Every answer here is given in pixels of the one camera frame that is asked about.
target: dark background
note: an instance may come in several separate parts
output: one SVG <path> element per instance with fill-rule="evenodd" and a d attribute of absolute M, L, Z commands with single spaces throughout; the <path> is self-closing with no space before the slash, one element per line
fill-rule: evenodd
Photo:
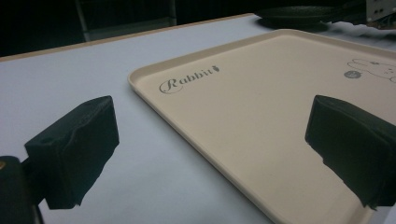
<path fill-rule="evenodd" d="M 90 29 L 169 16 L 167 0 L 80 0 Z M 176 0 L 177 24 L 262 8 L 337 6 L 341 0 Z M 0 56 L 84 42 L 75 0 L 0 0 Z"/>

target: table surface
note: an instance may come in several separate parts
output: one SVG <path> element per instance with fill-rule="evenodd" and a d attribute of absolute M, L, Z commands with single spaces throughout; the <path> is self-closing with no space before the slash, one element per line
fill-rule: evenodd
<path fill-rule="evenodd" d="M 0 155 L 27 158 L 24 143 L 77 105 L 114 100 L 120 144 L 71 210 L 40 208 L 46 223 L 271 223 L 131 89 L 135 69 L 271 32 L 251 14 L 0 59 Z M 307 32 L 396 50 L 396 31 L 327 23 Z M 380 207 L 371 223 L 396 223 Z"/>

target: cartoon rabbit drawing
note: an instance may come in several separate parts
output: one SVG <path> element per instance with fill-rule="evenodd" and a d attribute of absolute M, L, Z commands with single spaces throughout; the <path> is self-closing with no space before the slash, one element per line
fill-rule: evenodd
<path fill-rule="evenodd" d="M 377 63 L 377 62 L 370 62 L 363 59 L 354 59 L 352 62 L 347 63 L 349 67 L 358 69 L 362 72 L 369 73 L 376 77 L 382 77 L 390 80 L 393 83 L 396 83 L 396 66 L 385 64 L 385 63 Z M 356 77 L 356 71 L 348 71 L 345 73 L 346 77 Z"/>

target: black tape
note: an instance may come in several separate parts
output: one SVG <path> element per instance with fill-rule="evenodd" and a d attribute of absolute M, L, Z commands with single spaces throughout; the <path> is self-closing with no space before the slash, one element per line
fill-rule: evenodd
<path fill-rule="evenodd" d="M 111 97 L 85 102 L 25 144 L 26 170 L 36 181 L 31 185 L 41 186 L 50 209 L 73 208 L 81 204 L 118 144 Z"/>
<path fill-rule="evenodd" d="M 305 134 L 361 203 L 396 202 L 396 127 L 350 103 L 316 96 Z"/>
<path fill-rule="evenodd" d="M 0 223 L 36 223 L 22 166 L 10 156 L 0 157 Z"/>

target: plastic tray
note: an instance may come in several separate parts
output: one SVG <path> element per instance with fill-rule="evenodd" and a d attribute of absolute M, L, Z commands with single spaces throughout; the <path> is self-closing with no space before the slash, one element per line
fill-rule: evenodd
<path fill-rule="evenodd" d="M 396 124 L 396 53 L 278 30 L 134 71 L 164 119 L 278 223 L 366 223 L 373 210 L 304 140 L 314 96 Z"/>

